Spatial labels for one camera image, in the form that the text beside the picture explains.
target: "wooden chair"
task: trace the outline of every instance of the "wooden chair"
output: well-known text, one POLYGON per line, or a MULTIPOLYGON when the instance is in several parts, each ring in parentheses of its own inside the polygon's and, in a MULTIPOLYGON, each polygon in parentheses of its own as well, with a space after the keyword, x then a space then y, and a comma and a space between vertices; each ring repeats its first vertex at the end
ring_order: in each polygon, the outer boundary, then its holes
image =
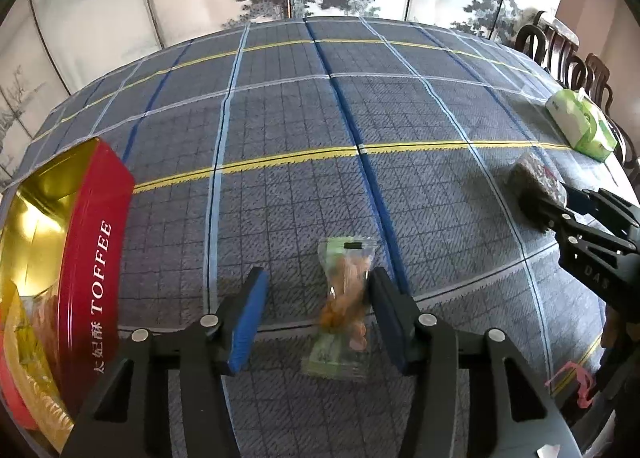
POLYGON ((626 131, 611 117, 607 117, 607 121, 609 122, 613 136, 618 140, 618 145, 614 149, 613 154, 620 165, 622 165, 626 177, 629 179, 629 183, 631 183, 631 186, 635 190, 640 184, 640 159, 638 159, 638 153, 636 152, 634 143, 626 131))
POLYGON ((533 24, 543 31, 548 42, 545 70, 563 88, 581 88, 586 81, 587 66, 575 54, 580 46, 577 35, 545 11, 536 14, 533 24))
POLYGON ((547 45, 545 33, 537 26, 526 24, 518 31, 515 49, 529 56, 530 59, 533 59, 533 62, 542 66, 542 62, 545 60, 547 45))
POLYGON ((609 109, 613 102, 613 91, 607 84, 609 80, 609 69, 602 60, 592 53, 587 55, 584 63, 587 66, 587 79, 584 89, 587 91, 590 99, 604 111, 605 115, 609 116, 609 109), (606 104, 602 107, 605 89, 609 94, 606 104))

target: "pink tag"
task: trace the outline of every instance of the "pink tag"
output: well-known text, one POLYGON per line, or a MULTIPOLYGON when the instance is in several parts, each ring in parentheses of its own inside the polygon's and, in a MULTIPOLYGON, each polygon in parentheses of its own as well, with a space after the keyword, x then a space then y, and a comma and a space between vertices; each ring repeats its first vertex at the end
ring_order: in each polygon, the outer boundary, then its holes
POLYGON ((591 402, 593 402, 593 398, 588 398, 588 396, 591 388, 595 385, 595 380, 593 380, 591 374, 580 364, 576 364, 572 361, 567 362, 553 377, 551 377, 551 380, 545 382, 545 386, 548 387, 548 385, 551 384, 558 375, 569 370, 575 371, 575 379, 578 381, 578 407, 580 409, 587 409, 591 405, 591 402))

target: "snack bag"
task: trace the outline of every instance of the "snack bag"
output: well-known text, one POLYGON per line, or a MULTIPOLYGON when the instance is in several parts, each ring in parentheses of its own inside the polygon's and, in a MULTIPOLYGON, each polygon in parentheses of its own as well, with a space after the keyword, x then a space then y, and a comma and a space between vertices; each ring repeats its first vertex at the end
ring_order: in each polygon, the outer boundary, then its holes
POLYGON ((318 244, 327 279, 320 333, 302 371, 326 378, 359 379, 369 364, 365 285, 376 243, 368 237, 329 237, 318 244))
POLYGON ((15 388, 38 429, 58 452, 62 452, 74 423, 60 392, 24 304, 12 281, 0 287, 0 317, 4 324, 4 362, 15 388))
POLYGON ((507 184, 517 197, 533 193, 566 206, 566 189, 532 151, 520 155, 509 171, 507 184))
POLYGON ((52 376, 58 376, 58 283, 31 298, 31 328, 44 351, 52 376))

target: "blue stripe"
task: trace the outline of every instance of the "blue stripe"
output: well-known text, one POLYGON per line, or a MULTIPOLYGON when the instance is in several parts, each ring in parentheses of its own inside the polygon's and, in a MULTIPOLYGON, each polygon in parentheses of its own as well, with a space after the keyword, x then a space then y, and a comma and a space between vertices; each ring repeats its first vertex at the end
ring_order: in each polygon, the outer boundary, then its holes
MULTIPOLYGON (((462 37, 461 35, 458 35, 458 34, 454 34, 454 36, 460 42, 462 42, 463 44, 466 44, 466 46, 469 46, 479 56, 484 57, 482 53, 480 53, 475 47, 473 47, 471 44, 467 42, 467 40, 470 40, 470 38, 462 37)), ((500 57, 497 53, 495 54, 495 57, 498 60, 500 60, 500 62, 506 63, 507 65, 505 65, 504 67, 510 70, 510 73, 513 75, 513 77, 516 80, 519 80, 520 82, 526 84, 527 88, 537 92, 540 95, 540 98, 544 98, 546 100, 550 94, 553 94, 555 92, 555 91, 550 91, 545 86, 544 82, 539 78, 537 78, 536 76, 530 76, 530 75, 535 75, 535 73, 532 73, 532 69, 530 66, 527 66, 522 62, 522 60, 520 59, 520 55, 518 55, 519 52, 517 52, 516 50, 512 50, 511 48, 508 48, 506 46, 501 46, 487 40, 474 41, 474 42, 477 43, 477 46, 479 48, 485 48, 486 53, 490 53, 491 50, 493 51, 497 50, 498 52, 500 52, 502 54, 502 57, 500 57), (522 73, 522 71, 518 71, 518 66, 511 66, 512 60, 515 61, 515 64, 517 64, 520 67, 520 69, 526 70, 527 73, 522 73)), ((495 64, 492 63, 492 66, 498 73, 500 73, 500 75, 502 75, 504 78, 509 80, 511 84, 513 84, 515 87, 518 87, 510 78, 507 77, 505 73, 499 70, 495 64)))
MULTIPOLYGON (((192 42, 193 42, 193 39, 190 40, 187 43, 187 45, 184 47, 184 49, 180 52, 180 55, 178 55, 178 58, 175 59, 174 63, 171 65, 172 68, 178 65, 178 62, 180 62, 180 59, 182 59, 182 56, 185 53, 187 53, 187 50, 189 49, 189 46, 191 46, 192 42)), ((164 87, 164 84, 169 78, 169 75, 171 75, 172 73, 173 73, 172 70, 169 69, 169 71, 167 71, 164 74, 164 76, 160 80, 160 83, 158 84, 158 87, 156 88, 156 91, 154 91, 154 94, 151 95, 151 98, 149 99, 148 104, 146 104, 145 114, 143 114, 142 117, 140 117, 138 121, 131 128, 131 132, 129 133, 129 139, 127 140, 127 147, 125 148, 124 154, 122 155, 123 163, 126 163, 127 160, 129 159, 129 155, 131 154, 131 149, 133 147, 133 142, 135 141, 136 135, 138 134, 138 127, 140 127, 140 123, 142 123, 142 121, 145 120, 146 114, 151 110, 152 106, 154 105, 154 102, 156 101, 156 98, 158 98, 158 95, 160 94, 160 91, 162 91, 162 87, 164 87)))
POLYGON ((94 95, 94 93, 96 91, 98 91, 98 88, 100 87, 100 85, 104 82, 104 77, 100 79, 100 82, 98 82, 95 85, 94 91, 91 92, 91 94, 86 98, 86 100, 84 101, 84 104, 82 105, 82 107, 86 107, 86 105, 89 103, 89 100, 91 99, 91 97, 94 95))
MULTIPOLYGON (((431 35, 427 30, 425 30, 421 26, 414 25, 414 27, 416 29, 420 30, 421 33, 423 35, 425 35, 425 37, 427 37, 429 40, 433 41, 439 47, 447 48, 447 46, 445 44, 443 44, 440 41, 438 41, 433 35, 431 35)), ((489 84, 489 82, 484 78, 484 76, 480 75, 480 73, 478 73, 475 69, 473 69, 473 67, 471 67, 464 60, 462 60, 458 54, 455 54, 455 53, 449 52, 449 51, 447 51, 447 54, 449 54, 449 57, 451 57, 453 60, 455 60, 455 62, 463 70, 465 70, 467 73, 469 73, 469 75, 471 75, 474 79, 476 79, 476 81, 481 82, 483 84, 489 84)), ((511 119, 511 121, 515 124, 515 126, 518 128, 518 130, 522 133, 522 135, 527 140, 534 141, 534 142, 538 141, 538 139, 533 136, 533 134, 531 133, 529 128, 527 128, 525 125, 523 125, 522 122, 513 114, 513 111, 509 108, 509 106, 507 104, 504 103, 502 97, 499 94, 497 94, 493 88, 487 87, 487 86, 483 86, 483 87, 484 87, 484 89, 486 89, 487 92, 489 92, 489 94, 495 100, 495 102, 505 111, 507 116, 511 119)), ((545 161, 546 164, 553 165, 553 162, 551 161, 551 158, 549 158, 548 154, 546 153, 546 151, 544 149, 541 149, 540 147, 538 147, 536 145, 533 145, 531 148, 533 149, 533 151, 536 152, 536 154, 538 155, 539 158, 541 158, 541 159, 543 159, 545 161)))
POLYGON ((545 313, 544 313, 544 310, 543 310, 542 302, 540 300, 540 293, 538 291, 538 285, 536 284, 535 277, 533 276, 533 273, 531 272, 531 270, 529 268, 529 264, 527 264, 526 249, 525 249, 525 244, 524 244, 524 241, 522 239, 522 236, 520 235, 520 232, 518 231, 518 229, 516 227, 516 222, 514 221, 513 216, 511 216, 511 212, 510 212, 510 210, 509 210, 509 208, 508 208, 508 206, 506 204, 506 201, 504 200, 504 197, 503 197, 502 193, 500 192, 500 188, 498 187, 497 183, 495 182, 494 176, 491 174, 491 171, 489 170, 489 168, 485 165, 484 160, 482 159, 481 155, 478 152, 478 149, 476 149, 476 147, 469 140, 468 136, 466 135, 466 132, 465 132, 464 128, 460 125, 460 123, 456 119, 455 115, 453 115, 453 113, 450 111, 449 107, 447 107, 447 105, 444 103, 443 99, 441 99, 441 97, 435 92, 435 90, 433 89, 433 86, 431 86, 429 81, 426 78, 424 78, 423 76, 420 76, 420 73, 417 72, 417 70, 409 63, 409 61, 406 60, 402 56, 402 54, 400 52, 398 52, 398 50, 396 50, 396 48, 393 47, 386 40, 386 38, 383 35, 380 35, 377 31, 375 31, 369 25, 369 23, 367 23, 362 17, 360 18, 360 21, 367 27, 367 29, 371 33, 373 33, 373 35, 375 35, 376 37, 380 38, 380 40, 382 40, 383 43, 386 44, 386 47, 389 49, 389 51, 391 51, 391 53, 393 53, 396 56, 396 58, 398 58, 398 60, 400 60, 402 62, 404 67, 406 67, 414 75, 418 76, 418 79, 422 82, 422 85, 425 87, 427 92, 431 95, 433 100, 436 101, 436 103, 438 104, 438 107, 447 116, 447 118, 449 118, 449 121, 451 122, 453 127, 458 131, 458 134, 460 135, 460 138, 462 138, 466 142, 469 151, 471 151, 471 154, 476 159, 476 162, 478 163, 478 166, 480 167, 482 173, 484 173, 485 178, 487 179, 490 187, 492 188, 494 196, 497 199, 498 204, 500 205, 500 208, 502 209, 502 212, 504 213, 504 215, 505 215, 505 217, 507 219, 507 224, 508 224, 508 226, 509 226, 509 228, 511 230, 511 234, 513 235, 513 237, 516 240, 516 244, 518 245, 518 251, 520 252, 520 256, 522 258, 522 262, 524 263, 524 268, 525 268, 525 273, 526 273, 526 276, 527 276, 527 281, 529 282, 529 288, 530 288, 531 293, 533 295, 534 305, 535 305, 536 311, 538 313, 538 323, 540 325, 540 332, 542 334, 543 349, 545 350, 545 364, 546 364, 547 378, 550 378, 551 377, 551 369, 553 368, 553 364, 552 364, 552 360, 551 360, 551 350, 550 350, 549 342, 548 342, 548 332, 547 332, 547 329, 546 329, 545 313))
POLYGON ((218 301, 217 288, 211 293, 211 284, 217 287, 218 283, 218 219, 220 217, 220 187, 222 186, 222 173, 218 171, 218 167, 222 165, 225 159, 226 135, 229 130, 229 108, 231 99, 234 96, 234 89, 238 82, 238 73, 240 72, 240 63, 242 62, 242 51, 246 44, 246 38, 249 35, 250 23, 244 26, 236 58, 234 59, 231 73, 229 74, 229 82, 226 87, 226 95, 220 102, 220 121, 218 123, 218 135, 216 136, 215 151, 211 166, 213 172, 209 177, 209 198, 207 200, 207 214, 205 217, 205 233, 204 233, 204 268, 202 272, 203 278, 203 303, 204 308, 211 313, 215 311, 218 301))
MULTIPOLYGON (((100 87, 101 83, 104 82, 104 78, 101 78, 100 81, 95 85, 94 91, 91 92, 91 94, 89 94, 89 96, 85 99, 84 104, 82 104, 82 106, 80 107, 80 109, 82 109, 83 107, 86 107, 86 104, 89 102, 89 99, 94 95, 94 93, 96 91, 98 91, 98 88, 100 87)), ((60 120, 62 120, 62 115, 64 115, 64 112, 66 111, 66 107, 62 110, 62 113, 60 113, 60 116, 58 117, 58 121, 57 123, 60 123, 60 120)), ((62 135, 62 137, 60 138, 60 140, 58 141, 58 145, 56 145, 56 150, 54 151, 54 153, 58 152, 58 149, 60 149, 60 146, 62 145, 62 142, 64 141, 64 139, 66 138, 66 133, 68 133, 69 129, 71 129, 71 126, 73 125, 73 123, 76 121, 76 118, 78 117, 78 114, 75 115, 75 117, 73 117, 71 119, 71 122, 69 123, 69 125, 66 127, 64 134, 62 135)))
MULTIPOLYGON (((476 49, 475 49, 471 44, 467 43, 467 42, 466 42, 462 37, 460 37, 460 36, 459 36, 459 35, 457 35, 457 34, 455 35, 455 37, 456 37, 460 42, 462 42, 464 45, 468 46, 468 47, 469 47, 469 48, 471 48, 473 51, 475 51, 479 56, 482 56, 482 54, 481 54, 478 50, 476 50, 476 49)), ((529 69, 529 68, 527 68, 527 66, 526 66, 526 65, 524 65, 524 64, 520 61, 520 59, 518 58, 518 56, 512 56, 512 57, 513 57, 514 59, 516 59, 516 60, 517 60, 517 62, 518 62, 518 63, 519 63, 523 68, 525 68, 525 69, 527 69, 527 70, 529 69)), ((510 83, 511 83, 515 88, 517 88, 517 87, 518 87, 518 86, 517 86, 517 85, 516 85, 516 84, 515 84, 515 83, 514 83, 514 82, 513 82, 513 81, 512 81, 508 76, 507 76, 507 75, 505 75, 504 73, 502 73, 502 72, 498 69, 498 67, 497 67, 495 64, 493 64, 493 63, 492 63, 491 65, 492 65, 492 67, 494 67, 494 69, 495 69, 498 73, 500 73, 500 75, 502 75, 504 78, 506 78, 506 79, 507 79, 507 80, 508 80, 508 81, 509 81, 509 82, 510 82, 510 83)), ((534 89, 535 91, 537 91, 537 92, 539 92, 540 94, 542 94, 542 93, 540 92, 540 90, 539 90, 536 86, 533 86, 533 85, 530 83, 530 81, 529 81, 529 80, 527 80, 525 77, 520 76, 520 74, 519 74, 518 72, 514 72, 514 75, 516 75, 520 80, 522 80, 522 81, 526 82, 526 83, 529 85, 529 88, 532 88, 532 89, 534 89)), ((521 90, 520 90, 520 94, 521 94, 522 96, 524 96, 527 100, 529 100, 529 95, 527 95, 527 94, 524 92, 524 89, 521 89, 521 90)), ((540 115, 540 117, 542 117, 542 119, 543 119, 544 121, 546 121, 546 123, 547 123, 547 124, 548 124, 548 126, 549 126, 553 131, 554 131, 554 133, 556 133, 556 136, 558 137, 558 140, 559 140, 559 141, 562 141, 562 142, 566 142, 566 140, 565 140, 565 138, 564 138, 564 134, 562 133, 562 131, 561 131, 561 130, 560 130, 560 128, 558 127, 558 124, 557 124, 554 120, 549 120, 549 118, 548 118, 548 117, 546 117, 543 113, 540 113, 540 112, 538 111, 538 109, 537 109, 535 106, 533 106, 533 105, 532 105, 532 107, 533 107, 533 109, 535 110, 535 112, 536 112, 536 113, 538 113, 538 114, 540 115)), ((543 153, 544 153, 544 157, 545 157, 545 162, 546 162, 546 163, 548 163, 549 165, 553 165, 553 161, 552 161, 552 160, 551 160, 551 158, 546 154, 546 151, 545 151, 545 150, 543 150, 543 153)))
MULTIPOLYGON (((425 35, 425 37, 427 37, 429 40, 433 41, 434 43, 436 43, 439 47, 441 48, 446 48, 447 50, 449 48, 447 48, 447 46, 443 43, 441 43, 440 41, 438 41, 433 35, 431 35, 427 30, 425 30, 424 28, 420 27, 420 26, 415 26, 415 28, 417 30, 420 30, 420 32, 425 35)), ((447 54, 449 54, 449 57, 451 57, 453 60, 455 60, 455 62, 463 69, 465 70, 469 75, 471 75, 474 79, 476 79, 478 82, 482 82, 483 84, 489 84, 488 81, 484 78, 484 76, 480 75, 480 73, 478 73, 475 69, 473 69, 473 67, 471 67, 469 64, 467 64, 464 60, 462 60, 460 58, 459 55, 447 51, 447 54)), ((536 138, 531 134, 531 131, 529 131, 529 129, 527 127, 524 127, 523 124, 520 122, 520 120, 518 120, 514 115, 513 112, 511 111, 511 109, 509 109, 509 106, 506 105, 503 101, 502 98, 500 97, 500 95, 498 95, 492 88, 488 88, 487 86, 483 86, 484 89, 486 89, 487 92, 489 92, 489 94, 492 96, 492 98, 495 100, 495 102, 501 107, 503 108, 503 110, 505 111, 505 113, 508 115, 508 117, 511 119, 511 121, 515 124, 515 126, 518 128, 518 130, 523 134, 523 136, 525 138, 527 138, 528 140, 532 140, 532 141, 536 141, 536 138)))
MULTIPOLYGON (((320 57, 320 61, 322 62, 326 73, 328 75, 331 75, 331 66, 322 53, 322 50, 319 48, 313 30, 311 29, 306 18, 304 19, 304 22, 306 30, 308 31, 309 36, 314 42, 316 52, 318 52, 318 56, 320 57)), ((355 119, 353 118, 353 114, 351 113, 351 108, 347 102, 347 99, 344 97, 344 94, 340 89, 340 84, 338 84, 334 78, 329 78, 329 83, 334 90, 335 100, 338 104, 338 108, 340 108, 340 111, 342 112, 342 118, 346 123, 347 131, 351 136, 351 141, 354 142, 356 149, 358 150, 358 158, 362 165, 362 171, 364 172, 363 180, 365 188, 367 189, 367 194, 369 195, 371 207, 373 211, 378 212, 378 214, 374 217, 376 218, 376 222, 378 224, 378 230, 382 233, 382 242, 385 244, 386 248, 385 252, 388 254, 389 267, 393 274, 391 278, 396 278, 396 281, 398 281, 398 288, 403 293, 410 293, 409 280, 407 279, 406 273, 404 272, 404 265, 402 264, 402 258, 400 257, 400 247, 398 246, 398 241, 396 240, 396 232, 394 231, 391 217, 389 216, 389 212, 386 209, 385 200, 383 200, 382 198, 382 192, 380 190, 380 186, 378 185, 378 181, 371 165, 369 155, 361 151, 361 146, 364 144, 364 142, 362 141, 362 138, 360 136, 360 131, 358 129, 358 126, 356 125, 355 119)))
POLYGON ((102 110, 102 112, 100 113, 100 116, 97 118, 97 120, 94 123, 94 126, 91 128, 91 131, 89 131, 89 136, 91 136, 92 134, 95 133, 95 129, 98 127, 98 124, 102 121, 102 119, 104 118, 104 115, 107 114, 107 111, 109 110, 109 108, 111 107, 111 103, 116 99, 117 95, 122 91, 122 88, 124 88, 124 86, 127 85, 127 82, 129 82, 129 80, 131 79, 131 77, 133 75, 136 74, 136 72, 138 71, 139 67, 142 65, 142 63, 145 61, 146 57, 143 57, 142 59, 140 59, 135 67, 133 68, 133 70, 131 70, 131 73, 129 73, 129 75, 127 75, 124 80, 120 83, 120 85, 118 86, 118 89, 111 95, 111 98, 109 99, 109 102, 107 102, 107 105, 104 106, 104 109, 102 110))

